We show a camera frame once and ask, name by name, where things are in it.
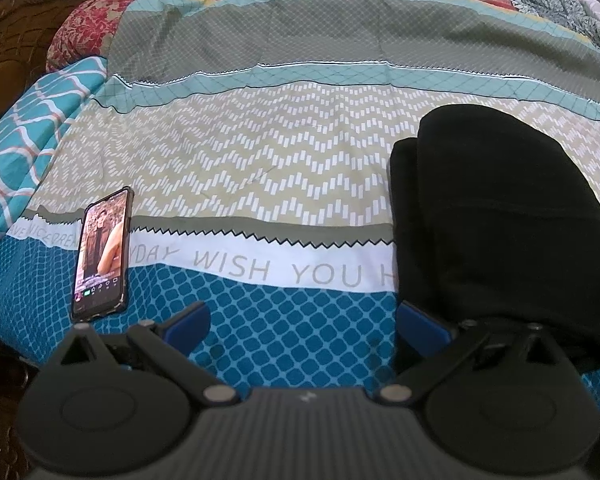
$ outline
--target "black phone case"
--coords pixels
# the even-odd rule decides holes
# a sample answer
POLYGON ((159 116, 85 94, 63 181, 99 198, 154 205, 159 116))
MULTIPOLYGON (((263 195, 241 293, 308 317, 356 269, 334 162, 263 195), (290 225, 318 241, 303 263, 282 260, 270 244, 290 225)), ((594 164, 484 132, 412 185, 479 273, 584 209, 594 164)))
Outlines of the black phone case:
POLYGON ((103 199, 98 200, 97 202, 94 202, 92 204, 89 204, 87 209, 84 210, 84 215, 82 217, 82 227, 80 228, 80 244, 82 243, 82 232, 84 231, 84 226, 86 223, 85 220, 87 218, 87 213, 89 212, 89 209, 91 209, 92 207, 94 207, 95 205, 97 205, 101 202, 106 202, 112 196, 117 195, 118 193, 120 193, 123 190, 126 190, 127 196, 126 196, 126 208, 125 208, 125 235, 123 235, 123 238, 122 238, 122 256, 121 256, 122 261, 120 262, 120 281, 121 281, 120 290, 122 291, 122 293, 120 294, 120 300, 112 307, 106 308, 101 311, 84 312, 84 313, 76 314, 74 312, 75 277, 77 276, 77 273, 78 273, 78 264, 76 262, 75 272, 74 272, 74 280, 73 280, 73 285, 72 285, 72 289, 71 289, 71 303, 69 305, 69 318, 71 319, 71 321, 73 323, 87 322, 87 321, 91 321, 93 319, 110 316, 110 314, 118 314, 118 313, 126 310, 126 300, 127 300, 126 271, 128 269, 128 264, 129 264, 129 238, 131 235, 131 231, 130 231, 131 206, 132 206, 132 203, 134 200, 134 190, 133 189, 131 189, 129 186, 123 186, 119 190, 111 193, 110 195, 107 195, 103 199))

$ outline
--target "folded black trousers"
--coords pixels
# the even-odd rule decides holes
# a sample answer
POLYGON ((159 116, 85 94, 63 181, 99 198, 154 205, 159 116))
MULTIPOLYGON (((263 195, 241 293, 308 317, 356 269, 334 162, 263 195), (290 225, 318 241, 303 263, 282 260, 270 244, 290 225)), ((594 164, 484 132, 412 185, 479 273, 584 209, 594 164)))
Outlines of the folded black trousers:
POLYGON ((449 105, 390 159, 399 299, 449 322, 552 330, 600 367, 600 203, 558 142, 492 108, 449 105))

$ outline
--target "phone screen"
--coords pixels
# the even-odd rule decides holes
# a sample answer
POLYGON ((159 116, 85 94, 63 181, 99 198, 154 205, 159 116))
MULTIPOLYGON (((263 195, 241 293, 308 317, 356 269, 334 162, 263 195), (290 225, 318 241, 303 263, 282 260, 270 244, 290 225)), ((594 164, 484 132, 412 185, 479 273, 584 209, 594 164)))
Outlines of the phone screen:
POLYGON ((130 189, 122 189, 85 212, 72 301, 74 319, 89 319, 122 306, 130 194, 130 189))

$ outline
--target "ribbed gray surface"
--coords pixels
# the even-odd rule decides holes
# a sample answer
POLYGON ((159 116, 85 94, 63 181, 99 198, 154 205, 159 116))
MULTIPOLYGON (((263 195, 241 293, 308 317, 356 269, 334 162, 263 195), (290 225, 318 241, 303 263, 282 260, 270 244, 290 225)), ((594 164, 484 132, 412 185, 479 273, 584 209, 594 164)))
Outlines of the ribbed gray surface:
MULTIPOLYGON (((67 477, 37 470, 29 478, 67 477)), ((117 478, 512 480, 448 457, 424 435, 410 411, 378 406, 356 388, 255 389, 239 406, 203 413, 194 431, 165 459, 117 478)), ((593 480, 576 469, 535 478, 593 480)))

